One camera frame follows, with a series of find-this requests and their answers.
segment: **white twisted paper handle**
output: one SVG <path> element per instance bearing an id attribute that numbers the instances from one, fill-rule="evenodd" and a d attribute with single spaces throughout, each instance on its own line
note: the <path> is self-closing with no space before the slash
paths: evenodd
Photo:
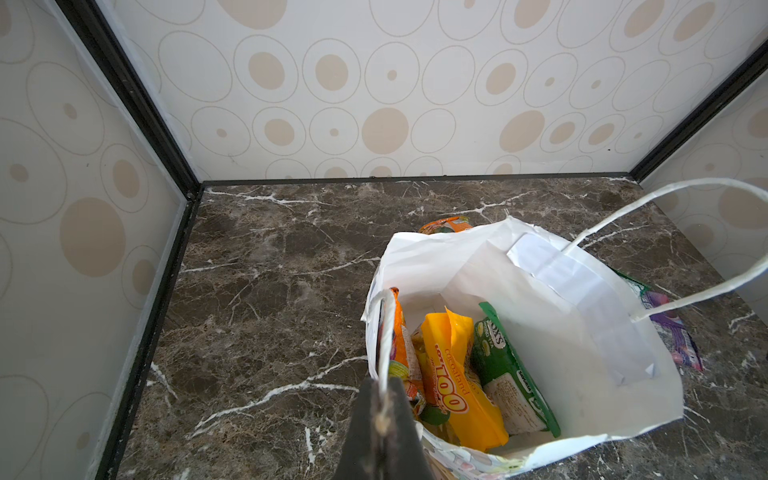
<path id="1" fill-rule="evenodd" d="M 662 188 L 659 188 L 658 190 L 653 191 L 648 195 L 642 197 L 641 199 L 632 202 L 626 207 L 623 207 L 617 210 L 615 213 L 613 213 L 608 218 L 601 221 L 594 227 L 587 228 L 586 230 L 578 234 L 578 236 L 574 238 L 572 242 L 566 245 L 565 248 L 562 250 L 562 252 L 564 254 L 568 254 L 568 252 L 573 250 L 579 243 L 581 243 L 582 240 L 584 240 L 588 236 L 598 232 L 601 228 L 605 227 L 606 225 L 613 222 L 614 220 L 623 217 L 624 215 L 630 213 L 631 211 L 639 207 L 642 207 L 643 205 L 647 204 L 654 198 L 661 197 L 662 195 L 666 195 L 670 192 L 674 192 L 675 190 L 680 190 L 686 187 L 692 187 L 694 185 L 713 185 L 713 184 L 726 185 L 728 187 L 746 190 L 751 194 L 755 195 L 756 197 L 760 198 L 762 201 L 768 203 L 768 191 L 765 191 L 762 188 L 755 187 L 754 185 L 748 184 L 747 182 L 742 182 L 741 180 L 734 180 L 732 178 L 698 178 L 696 180 L 685 180 L 681 182 L 675 182 L 673 184 L 665 185 Z M 650 310 L 643 310 L 642 312 L 635 313 L 634 315 L 631 316 L 631 319 L 633 322 L 637 322 L 647 316 L 655 315 L 657 313 L 667 312 L 668 310 L 675 310 L 677 308 L 681 308 L 682 306 L 690 305 L 691 303 L 700 302 L 702 300 L 708 300 L 714 296 L 720 295 L 721 293 L 730 292 L 731 290 L 734 290 L 742 286 L 743 284 L 749 282 L 750 280 L 757 278 L 761 273 L 766 271 L 766 269 L 768 269 L 768 255 L 765 255 L 763 256 L 763 258 L 756 261 L 755 264 L 752 265 L 752 267 L 746 272 L 740 275 L 736 275 L 734 278 L 730 280 L 726 280 L 725 282 L 722 282 L 719 285 L 708 288 L 703 292 L 694 293 L 693 295 L 686 296 L 679 300 L 675 300 L 670 303 L 665 303 L 662 306 L 657 306 L 656 308 L 653 308 Z"/>

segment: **black frame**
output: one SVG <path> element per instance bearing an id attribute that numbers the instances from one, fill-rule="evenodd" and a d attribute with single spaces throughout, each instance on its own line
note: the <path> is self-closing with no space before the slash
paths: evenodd
<path id="1" fill-rule="evenodd" d="M 651 150 L 629 174 L 625 172 L 605 172 L 597 174 L 466 175 L 454 177 L 209 180 L 201 183 L 197 181 L 193 171 L 186 162 L 182 150 L 178 147 L 130 59 L 125 54 L 116 35 L 101 13 L 96 1 L 56 0 L 56 2 L 85 47 L 91 53 L 98 67 L 104 73 L 104 76 L 109 80 L 112 88 L 127 108 L 128 113 L 136 121 L 150 146 L 161 159 L 174 183 L 187 199 L 184 215 L 171 247 L 169 261 L 161 277 L 161 283 L 155 296 L 146 328 L 142 334 L 110 435 L 101 456 L 96 478 L 115 479 L 118 476 L 118 467 L 131 434 L 131 427 L 141 401 L 141 394 L 144 390 L 157 342 L 160 338 L 165 313 L 176 283 L 181 260 L 184 257 L 184 251 L 191 235 L 197 209 L 200 206 L 200 201 L 206 187 L 220 185 L 362 183 L 401 180 L 504 180 L 573 177 L 626 177 L 639 182 L 659 167 L 676 149 L 681 147 L 768 68 L 768 41 L 766 41 Z"/>

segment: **green snack package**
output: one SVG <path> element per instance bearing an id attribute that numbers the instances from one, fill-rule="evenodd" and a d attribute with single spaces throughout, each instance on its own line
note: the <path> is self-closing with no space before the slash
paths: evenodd
<path id="1" fill-rule="evenodd" d="M 472 366 L 485 394 L 500 408 L 509 435 L 549 431 L 560 436 L 560 426 L 536 383 L 519 359 L 493 306 L 480 303 L 486 317 L 475 324 Z"/>

